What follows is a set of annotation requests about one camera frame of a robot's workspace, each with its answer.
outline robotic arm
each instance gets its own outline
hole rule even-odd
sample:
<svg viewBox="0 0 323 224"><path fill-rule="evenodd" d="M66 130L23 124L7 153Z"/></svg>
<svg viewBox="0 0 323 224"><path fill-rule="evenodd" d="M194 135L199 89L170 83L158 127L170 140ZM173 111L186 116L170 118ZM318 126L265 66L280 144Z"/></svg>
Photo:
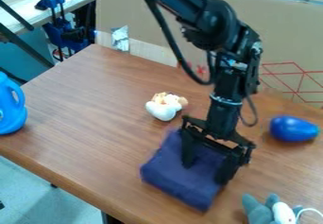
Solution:
<svg viewBox="0 0 323 224"><path fill-rule="evenodd" d="M182 162L185 167L194 163L194 147L201 143L226 155L215 181L226 184L238 168L248 164L255 145L236 132L239 117L252 127L257 123L256 109L250 95L257 93L258 68L263 53L259 35L240 22L232 7L222 0L145 0L185 72L197 83L214 84L210 94L211 106L207 120L183 117L181 127ZM209 80L199 78L188 66L157 5L167 9L181 23L181 32L188 42L207 52ZM248 124L241 116L246 98L254 112L255 121ZM238 146L229 148L210 140L232 141Z"/></svg>

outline floor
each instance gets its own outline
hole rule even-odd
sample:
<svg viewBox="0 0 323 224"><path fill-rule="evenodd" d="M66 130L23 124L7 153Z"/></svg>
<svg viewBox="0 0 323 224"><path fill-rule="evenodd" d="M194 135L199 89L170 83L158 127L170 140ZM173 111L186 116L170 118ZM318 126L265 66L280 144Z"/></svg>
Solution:
<svg viewBox="0 0 323 224"><path fill-rule="evenodd" d="M0 224L102 224L92 205L0 157Z"/></svg>

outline stuffed toy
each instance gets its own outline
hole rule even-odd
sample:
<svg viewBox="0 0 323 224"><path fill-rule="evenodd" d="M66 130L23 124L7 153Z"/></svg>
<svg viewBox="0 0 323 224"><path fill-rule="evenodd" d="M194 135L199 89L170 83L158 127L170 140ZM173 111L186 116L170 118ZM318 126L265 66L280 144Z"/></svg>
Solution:
<svg viewBox="0 0 323 224"><path fill-rule="evenodd" d="M172 120L176 113L187 107L188 101L172 93L162 92L155 94L153 98L145 103L146 110L161 121Z"/></svg>
<svg viewBox="0 0 323 224"><path fill-rule="evenodd" d="M249 194L243 195L242 202L249 224L297 224L298 213L303 209L291 209L276 194L270 194L265 204Z"/></svg>

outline folded towel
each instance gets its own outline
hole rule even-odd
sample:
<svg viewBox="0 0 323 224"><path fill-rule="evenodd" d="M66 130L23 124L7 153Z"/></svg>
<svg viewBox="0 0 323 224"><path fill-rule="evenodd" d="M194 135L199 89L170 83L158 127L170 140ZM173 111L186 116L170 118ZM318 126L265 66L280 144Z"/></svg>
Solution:
<svg viewBox="0 0 323 224"><path fill-rule="evenodd" d="M181 164L181 137L178 130L172 130L161 148L142 166L143 181L205 212L221 188L214 182L214 176L225 156L203 145L196 145L195 155L194 165L184 168Z"/></svg>

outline blue egg-shaped object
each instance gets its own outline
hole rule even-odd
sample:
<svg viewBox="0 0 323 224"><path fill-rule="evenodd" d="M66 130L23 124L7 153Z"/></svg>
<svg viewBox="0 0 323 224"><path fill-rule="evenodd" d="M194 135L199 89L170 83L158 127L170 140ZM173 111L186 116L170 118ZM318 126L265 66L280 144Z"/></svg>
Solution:
<svg viewBox="0 0 323 224"><path fill-rule="evenodd" d="M284 142L307 141L319 132L319 126L290 115L279 115L270 121L270 133Z"/></svg>

